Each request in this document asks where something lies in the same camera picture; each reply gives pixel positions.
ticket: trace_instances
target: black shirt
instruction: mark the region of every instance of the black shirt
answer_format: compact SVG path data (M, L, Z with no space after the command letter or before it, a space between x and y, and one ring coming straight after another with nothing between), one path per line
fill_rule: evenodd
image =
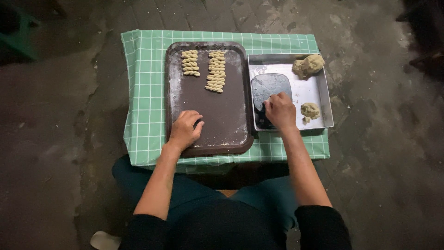
M341 215L327 206L301 206L295 212L301 249L351 249ZM151 215L135 215L120 250L286 249L286 235L267 215L242 202L214 201L181 218L173 227Z

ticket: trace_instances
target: metal tray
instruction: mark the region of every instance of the metal tray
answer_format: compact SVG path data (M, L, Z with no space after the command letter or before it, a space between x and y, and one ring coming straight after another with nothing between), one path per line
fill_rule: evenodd
M200 76L184 76L181 52L198 51ZM226 81L221 94L205 89L208 53L226 51ZM250 81L245 49L236 42L176 42L165 55L166 141L183 110L196 110L205 122L200 138L182 157L244 153L253 144Z
M311 76L308 80L299 80L293 73L292 66L296 59L304 59L312 54L250 54L248 55L248 68L250 71L250 81L259 74L279 73L288 77L293 94L293 103L296 106L296 126L300 130L321 129L334 126L333 114L330 105L329 88L324 68ZM306 102L316 103L321 111L318 119L304 124L301 114L301 105ZM264 129L258 127L257 119L260 113L252 105L254 129L256 131L276 131L276 129Z

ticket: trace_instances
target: table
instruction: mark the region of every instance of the table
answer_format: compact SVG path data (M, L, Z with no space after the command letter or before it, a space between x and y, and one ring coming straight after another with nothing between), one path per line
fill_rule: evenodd
M235 41L247 54L319 53L314 35L229 32L133 30L121 34L127 60L130 105L124 141L131 164L153 169L165 143L163 106L165 51L178 41ZM330 157L327 129L302 132L312 159ZM259 132L251 148L241 155L181 158L178 173L223 173L242 162L287 160L278 133Z

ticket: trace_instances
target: hand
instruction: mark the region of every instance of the hand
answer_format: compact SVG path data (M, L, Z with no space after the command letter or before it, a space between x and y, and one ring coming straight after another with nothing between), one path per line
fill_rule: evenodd
M285 92L271 95L264 101L265 116L281 132L296 129L296 107Z
M194 123L200 118L202 118L202 116L197 111L182 111L177 120L173 123L170 140L167 144L177 148L180 153L189 147L200 137L204 122L199 122L196 129L193 128Z

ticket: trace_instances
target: concrete floor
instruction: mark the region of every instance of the concrete floor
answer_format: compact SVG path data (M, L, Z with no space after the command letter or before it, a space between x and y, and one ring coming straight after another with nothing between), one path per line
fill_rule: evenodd
M314 34L335 120L331 158L316 167L354 248L444 247L441 83L407 64L416 54L409 25L394 21L401 2L60 3L69 18L35 33L43 60L0 68L2 249L89 249L97 230L122 233L131 209L110 171L126 150L119 33L136 28Z

